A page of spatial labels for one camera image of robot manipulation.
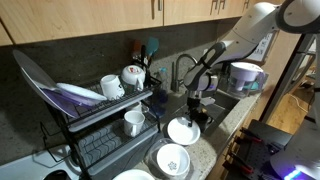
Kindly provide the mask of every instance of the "kitchen counter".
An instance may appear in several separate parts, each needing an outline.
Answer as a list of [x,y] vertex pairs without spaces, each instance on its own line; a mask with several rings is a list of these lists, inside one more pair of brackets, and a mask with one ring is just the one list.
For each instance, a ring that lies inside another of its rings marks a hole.
[[[210,136],[201,134],[200,139],[195,144],[185,147],[190,155],[191,164],[194,167],[193,169],[191,166],[187,179],[205,179],[207,177],[215,165],[217,158],[230,142],[234,133],[245,120],[259,97],[260,94],[255,94],[241,99]],[[163,130],[165,125],[174,118],[172,114],[179,107],[186,104],[186,101],[187,98],[179,98],[173,94],[169,95],[166,115],[161,118],[161,127]],[[140,162],[135,168],[150,173],[149,168],[144,162]]]

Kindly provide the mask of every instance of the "dish rack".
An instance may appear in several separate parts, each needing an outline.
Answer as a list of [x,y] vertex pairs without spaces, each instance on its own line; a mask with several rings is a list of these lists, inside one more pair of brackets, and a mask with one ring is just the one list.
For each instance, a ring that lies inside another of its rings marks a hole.
[[[142,91],[136,91],[117,100],[102,101],[89,109],[75,105],[74,109],[79,115],[77,118],[70,117],[47,104],[70,146],[73,161],[80,166],[84,177],[91,178],[112,166],[119,157],[160,132],[159,117],[151,108],[152,101],[145,101],[160,84],[159,80],[151,77],[150,84]],[[99,82],[81,86],[102,94]],[[141,132],[135,137],[129,137],[123,131],[124,110],[139,101],[149,107],[149,112],[144,114],[145,122]],[[41,129],[45,146],[49,151],[46,134],[50,134],[44,126],[41,126]]]

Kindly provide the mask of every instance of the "white mug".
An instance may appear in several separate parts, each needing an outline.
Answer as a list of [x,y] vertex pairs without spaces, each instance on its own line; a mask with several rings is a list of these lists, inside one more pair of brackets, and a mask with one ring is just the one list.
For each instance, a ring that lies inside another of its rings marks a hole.
[[107,97],[108,100],[119,99],[125,93],[119,77],[114,74],[104,76],[100,81],[100,85],[103,95]]
[[131,106],[126,108],[126,111],[139,111],[142,113],[147,113],[149,111],[149,108],[147,106],[144,106],[141,101],[136,102],[132,104]]
[[145,117],[142,112],[128,111],[124,114],[124,133],[135,137],[141,131]]
[[130,94],[136,90],[142,91],[145,76],[145,72],[139,66],[130,65],[125,67],[122,70],[121,79],[124,81],[126,93]]

